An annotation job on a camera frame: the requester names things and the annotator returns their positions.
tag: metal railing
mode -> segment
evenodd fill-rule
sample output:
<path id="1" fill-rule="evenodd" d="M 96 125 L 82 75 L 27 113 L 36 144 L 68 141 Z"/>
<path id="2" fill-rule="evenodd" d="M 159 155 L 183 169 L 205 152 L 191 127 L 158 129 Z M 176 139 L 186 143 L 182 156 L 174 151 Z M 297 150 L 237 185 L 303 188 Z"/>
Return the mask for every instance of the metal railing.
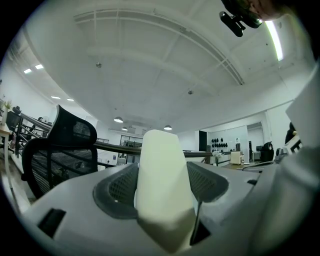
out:
<path id="1" fill-rule="evenodd" d="M 27 120 L 30 123 L 32 123 L 35 127 L 30 127 L 25 124 L 23 124 L 23 121 Z M 15 144 L 15 155 L 19 157 L 21 155 L 20 150 L 24 148 L 24 145 L 26 142 L 28 142 L 32 138 L 46 138 L 48 135 L 48 132 L 51 129 L 51 125 L 38 121 L 33 117 L 30 117 L 26 114 L 21 113 L 21 119 L 17 126 L 17 132 L 16 132 L 16 144 Z M 42 132 L 42 135 L 35 134 L 34 131 L 40 131 Z M 95 142 L 94 146 L 98 150 L 104 150 L 104 151 L 110 151 L 120 154 L 128 154 L 133 156 L 140 156 L 141 155 L 141 148 L 136 147 L 129 147 L 129 146 L 121 146 L 121 145 L 113 145 L 106 143 L 109 142 L 108 139 L 100 139 L 98 138 Z M 184 151 L 184 156 L 186 158 L 205 158 L 205 163 L 210 163 L 210 157 L 212 157 L 212 153 L 210 152 L 210 146 L 207 148 L 207 152 L 188 152 Z M 104 167 L 113 167 L 114 165 L 106 164 L 103 162 L 98 162 L 99 166 Z"/>

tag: ceiling beam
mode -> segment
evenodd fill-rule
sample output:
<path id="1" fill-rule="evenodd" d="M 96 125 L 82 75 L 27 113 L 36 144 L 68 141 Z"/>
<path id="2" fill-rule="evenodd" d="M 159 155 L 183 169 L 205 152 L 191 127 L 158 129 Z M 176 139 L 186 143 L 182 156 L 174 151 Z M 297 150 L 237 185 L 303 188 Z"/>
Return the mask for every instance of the ceiling beam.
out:
<path id="1" fill-rule="evenodd" d="M 207 1 L 207 0 L 197 0 L 197 1 L 195 2 L 195 4 L 191 7 L 191 9 L 190 9 L 187 17 L 192 18 L 192 17 L 197 13 L 197 11 L 200 9 L 200 7 L 201 7 L 202 5 L 204 5 L 204 3 L 205 3 L 206 1 Z"/>
<path id="2" fill-rule="evenodd" d="M 216 72 L 217 69 L 226 61 L 227 59 L 225 58 L 223 61 L 219 62 L 219 64 L 213 64 L 211 66 L 209 66 L 205 71 L 203 71 L 201 74 L 200 74 L 200 78 L 204 78 L 205 75 L 207 75 L 208 73 L 211 73 L 211 72 Z"/>
<path id="3" fill-rule="evenodd" d="M 113 47 L 91 46 L 87 49 L 87 54 L 89 56 L 115 56 L 123 59 L 138 61 L 147 65 L 152 65 L 159 68 L 160 70 L 165 70 L 169 73 L 176 74 L 177 76 L 180 76 L 182 79 L 192 84 L 202 86 L 203 89 L 206 90 L 212 96 L 214 96 L 217 92 L 216 88 L 212 84 L 209 84 L 206 81 L 200 79 L 196 74 L 193 74 L 185 68 L 173 63 L 164 62 L 162 59 L 150 56 L 142 52 L 129 49 L 120 50 L 118 48 Z"/>
<path id="4" fill-rule="evenodd" d="M 118 48 L 121 50 L 123 48 L 122 44 L 122 22 L 121 19 L 117 19 L 117 31 L 118 31 Z"/>
<path id="5" fill-rule="evenodd" d="M 94 24 L 94 41 L 95 43 L 97 43 L 97 8 L 94 8 L 93 17 L 94 17 L 94 23 L 93 23 Z"/>
<path id="6" fill-rule="evenodd" d="M 180 37 L 179 34 L 175 34 L 174 38 L 172 39 L 172 41 L 170 42 L 170 44 L 169 44 L 168 47 L 166 48 L 166 51 L 165 51 L 165 53 L 164 53 L 164 55 L 163 55 L 163 57 L 162 57 L 162 60 L 163 60 L 164 62 L 167 61 L 170 53 L 171 53 L 172 50 L 175 48 L 175 45 L 176 45 L 179 37 Z"/>
<path id="7" fill-rule="evenodd" d="M 98 20 L 112 20 L 112 19 L 116 19 L 116 17 L 99 18 Z M 182 32 L 178 32 L 178 31 L 173 30 L 173 29 L 171 29 L 171 28 L 169 28 L 169 27 L 163 26 L 163 25 L 161 25 L 161 24 L 159 24 L 159 23 L 149 22 L 149 21 L 146 21 L 146 20 L 143 20 L 143 19 L 135 19 L 135 18 L 128 18 L 128 17 L 125 17 L 125 18 L 122 17 L 122 18 L 119 18 L 119 19 L 120 19 L 120 20 L 125 20 L 125 21 L 138 21 L 138 22 L 143 22 L 143 23 L 147 23 L 147 24 L 154 25 L 154 26 L 159 26 L 159 27 L 164 28 L 164 29 L 168 29 L 169 31 L 172 31 L 172 32 L 174 32 L 174 33 L 177 33 L 177 35 L 182 36 L 182 37 L 186 38 L 187 40 L 190 40 L 191 42 L 193 42 L 194 44 L 196 44 L 197 46 L 199 46 L 200 48 L 202 48 L 204 51 L 206 51 L 206 52 L 207 52 L 210 56 L 212 56 L 216 61 L 220 62 L 220 60 L 217 58 L 217 56 L 215 56 L 210 50 L 208 50 L 208 49 L 205 48 L 202 44 L 200 44 L 199 42 L 195 41 L 193 38 L 187 36 L 186 34 L 184 34 L 184 33 L 182 33 Z M 91 20 L 90 20 L 90 19 L 82 20 L 82 21 L 79 21 L 79 22 L 77 22 L 77 23 L 84 23 L 84 22 L 91 22 Z M 231 65 L 231 68 L 232 68 L 235 72 L 237 72 L 236 69 L 235 69 L 232 65 Z M 225 70 L 230 74 L 230 76 L 233 77 L 233 79 L 236 81 L 236 83 L 239 84 L 239 83 L 240 83 L 240 81 L 239 81 L 240 79 L 241 79 L 241 81 L 242 81 L 241 76 L 238 77 L 238 76 L 236 75 L 236 77 L 235 77 L 235 75 L 234 75 L 233 73 L 231 73 L 229 69 L 225 68 Z"/>
<path id="8" fill-rule="evenodd" d="M 192 20 L 192 15 L 196 13 L 199 8 L 205 4 L 205 0 L 198 0 L 190 10 L 189 15 L 183 15 L 181 12 L 174 10 L 172 8 L 169 8 L 165 5 L 161 4 L 155 4 L 154 2 L 142 2 L 142 1 L 118 1 L 118 0 L 110 0 L 110 1 L 100 1 L 97 2 L 96 5 L 99 10 L 103 9 L 125 9 L 126 11 L 132 11 L 132 12 L 142 12 L 142 13 L 149 13 L 151 15 L 155 14 L 155 10 L 157 11 L 157 14 L 160 13 L 161 15 L 165 17 L 172 17 L 173 21 L 177 21 L 181 25 L 183 25 L 186 28 L 189 28 L 193 31 L 196 31 L 199 35 L 202 35 L 206 40 L 208 40 L 216 49 L 218 49 L 219 52 L 223 53 L 224 56 L 222 58 L 224 59 L 227 57 L 231 64 L 235 67 L 235 69 L 239 72 L 241 77 L 244 77 L 246 75 L 246 72 L 241 66 L 241 63 L 237 59 L 237 57 L 226 47 L 224 42 L 218 38 L 212 31 L 208 30 L 205 26 L 201 25 L 198 22 L 195 22 Z M 75 11 L 76 15 L 82 15 L 86 12 L 92 12 L 94 10 L 94 4 L 92 2 L 86 2 L 85 4 L 80 5 L 77 10 Z"/>

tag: handrail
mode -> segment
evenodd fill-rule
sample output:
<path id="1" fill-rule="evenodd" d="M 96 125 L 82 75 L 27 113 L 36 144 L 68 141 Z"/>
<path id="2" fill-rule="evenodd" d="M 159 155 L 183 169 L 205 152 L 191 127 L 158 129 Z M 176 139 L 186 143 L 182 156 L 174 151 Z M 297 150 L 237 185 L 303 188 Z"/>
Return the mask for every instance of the handrail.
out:
<path id="1" fill-rule="evenodd" d="M 51 126 L 45 124 L 44 122 L 38 121 L 33 117 L 30 117 L 26 114 L 21 113 L 22 118 L 26 119 L 30 123 L 34 124 L 37 127 L 43 129 L 44 132 L 49 132 Z M 121 145 L 113 145 L 109 143 L 104 143 L 100 141 L 96 141 L 94 146 L 98 150 L 110 151 L 120 154 L 128 154 L 133 156 L 140 156 L 141 155 L 141 148 L 130 147 L 130 146 L 121 146 Z M 183 152 L 184 157 L 186 158 L 205 158 L 205 157 L 212 157 L 211 152 Z"/>
<path id="2" fill-rule="evenodd" d="M 41 129 L 43 129 L 44 132 L 49 132 L 51 129 L 51 126 L 45 124 L 44 122 L 40 122 L 40 121 L 34 119 L 33 117 L 30 117 L 24 113 L 21 113 L 21 116 L 23 119 L 29 121 L 30 123 L 34 124 L 35 126 L 40 127 Z"/>

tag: fluorescent light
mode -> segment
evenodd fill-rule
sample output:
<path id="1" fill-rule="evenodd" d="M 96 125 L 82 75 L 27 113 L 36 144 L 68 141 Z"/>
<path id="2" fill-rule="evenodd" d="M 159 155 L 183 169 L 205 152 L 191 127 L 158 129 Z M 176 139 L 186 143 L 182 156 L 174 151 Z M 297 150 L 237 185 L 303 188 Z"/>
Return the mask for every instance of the fluorescent light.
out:
<path id="1" fill-rule="evenodd" d="M 41 64 L 39 64 L 39 65 L 36 65 L 35 68 L 36 68 L 37 70 L 40 70 L 40 69 L 43 69 L 44 66 L 42 66 Z"/>
<path id="2" fill-rule="evenodd" d="M 115 122 L 117 123 L 123 123 L 124 121 L 122 120 L 122 118 L 120 116 L 117 116 L 115 119 L 113 119 Z"/>
<path id="3" fill-rule="evenodd" d="M 266 21 L 265 22 L 266 26 L 269 29 L 269 32 L 271 34 L 273 43 L 274 43 L 274 47 L 275 47 L 275 51 L 276 51 L 276 55 L 278 57 L 278 61 L 282 61 L 284 58 L 284 54 L 282 52 L 282 48 L 281 48 L 281 43 L 280 43 L 280 39 L 276 30 L 276 26 L 273 23 L 273 21 Z"/>
<path id="4" fill-rule="evenodd" d="M 166 125 L 163 129 L 167 130 L 167 131 L 171 131 L 172 127 L 170 125 Z"/>
<path id="5" fill-rule="evenodd" d="M 32 72 L 32 70 L 30 68 L 26 69 L 25 71 L 23 71 L 25 74 L 28 74 L 30 72 Z"/>

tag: desk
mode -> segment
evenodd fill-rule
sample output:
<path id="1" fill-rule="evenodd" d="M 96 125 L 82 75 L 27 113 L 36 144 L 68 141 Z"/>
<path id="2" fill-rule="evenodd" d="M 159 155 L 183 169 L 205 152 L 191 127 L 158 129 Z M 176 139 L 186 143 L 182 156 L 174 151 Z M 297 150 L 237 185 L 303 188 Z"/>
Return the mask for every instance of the desk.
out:
<path id="1" fill-rule="evenodd" d="M 11 179 L 10 179 L 10 170 L 9 170 L 9 155 L 8 155 L 8 143 L 9 143 L 9 135 L 11 134 L 11 131 L 8 129 L 8 126 L 0 125 L 0 136 L 4 137 L 4 166 L 5 166 L 5 172 L 6 176 L 8 178 L 10 189 L 12 189 Z"/>
<path id="2" fill-rule="evenodd" d="M 232 170 L 242 170 L 245 167 L 250 167 L 250 166 L 254 166 L 255 163 L 251 162 L 250 164 L 228 164 L 225 166 L 222 166 L 222 168 L 227 168 L 227 169 L 232 169 Z"/>
<path id="3" fill-rule="evenodd" d="M 258 151 L 258 152 L 252 152 L 252 161 L 255 162 L 255 159 L 261 159 L 261 152 Z"/>

